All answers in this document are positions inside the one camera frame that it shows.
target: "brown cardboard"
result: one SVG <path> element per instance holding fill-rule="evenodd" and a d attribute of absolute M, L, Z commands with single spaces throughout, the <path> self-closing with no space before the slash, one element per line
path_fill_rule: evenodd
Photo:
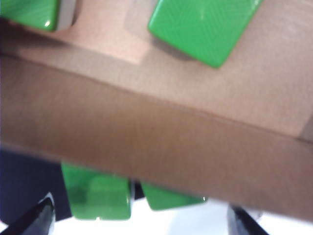
<path fill-rule="evenodd" d="M 219 70 L 149 35 L 154 0 L 88 2 L 1 22 L 2 146 L 313 221 L 310 1 L 265 1 Z"/>
<path fill-rule="evenodd" d="M 313 220 L 313 145 L 2 58 L 1 144 Z"/>
<path fill-rule="evenodd" d="M 84 0 L 70 30 L 48 35 L 58 41 L 10 27 L 3 30 L 3 51 L 202 112 L 301 136 L 313 115 L 309 0 L 264 1 L 219 70 L 153 39 L 146 26 L 155 2 Z"/>

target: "green glossy tile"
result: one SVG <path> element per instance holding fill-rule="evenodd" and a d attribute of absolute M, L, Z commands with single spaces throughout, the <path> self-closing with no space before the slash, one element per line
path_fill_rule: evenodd
<path fill-rule="evenodd" d="M 53 31 L 59 0 L 0 0 L 0 16 L 30 27 Z"/>
<path fill-rule="evenodd" d="M 141 187 L 147 198 L 150 208 L 155 211 L 189 206 L 206 201 L 205 197 L 197 198 L 171 190 L 155 187 L 150 184 L 142 183 Z"/>
<path fill-rule="evenodd" d="M 158 38 L 221 66 L 263 0 L 159 0 L 149 23 Z"/>
<path fill-rule="evenodd" d="M 131 217 L 131 186 L 127 179 L 62 164 L 73 216 L 78 219 L 122 220 Z"/>

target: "white surface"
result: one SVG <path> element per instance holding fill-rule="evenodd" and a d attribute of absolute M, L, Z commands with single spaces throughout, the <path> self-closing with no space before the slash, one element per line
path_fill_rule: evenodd
<path fill-rule="evenodd" d="M 155 212 L 141 199 L 134 202 L 129 220 L 71 218 L 57 222 L 53 235 L 227 235 L 226 211 L 226 203 L 210 199 L 205 204 Z M 258 222 L 270 235 L 313 235 L 313 224 L 270 213 Z"/>

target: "green object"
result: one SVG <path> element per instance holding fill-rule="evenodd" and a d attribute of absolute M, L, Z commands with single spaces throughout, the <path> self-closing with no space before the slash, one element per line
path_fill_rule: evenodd
<path fill-rule="evenodd" d="M 221 66 L 263 0 L 159 0 L 149 23 L 158 38 Z"/>
<path fill-rule="evenodd" d="M 59 0 L 0 0 L 0 16 L 30 27 L 54 31 Z"/>
<path fill-rule="evenodd" d="M 150 184 L 142 183 L 141 187 L 147 198 L 150 208 L 155 211 L 189 206 L 206 201 L 205 197 L 197 198 L 184 195 L 173 192 L 171 190 L 155 187 Z"/>
<path fill-rule="evenodd" d="M 73 216 L 78 219 L 123 220 L 131 217 L 131 186 L 127 179 L 62 164 Z"/>

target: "black plastic part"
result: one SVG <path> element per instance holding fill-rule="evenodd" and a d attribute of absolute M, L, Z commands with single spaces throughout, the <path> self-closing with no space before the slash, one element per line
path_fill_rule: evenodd
<path fill-rule="evenodd" d="M 71 217 L 60 164 L 0 150 L 0 220 L 10 225 L 49 192 L 56 220 Z"/>
<path fill-rule="evenodd" d="M 269 235 L 244 209 L 229 207 L 227 211 L 229 235 Z"/>
<path fill-rule="evenodd" d="M 47 197 L 12 223 L 0 235 L 49 235 L 54 222 L 53 202 L 50 197 Z"/>
<path fill-rule="evenodd" d="M 141 188 L 140 182 L 135 182 L 135 200 L 144 198 L 145 195 L 143 193 L 143 190 Z"/>

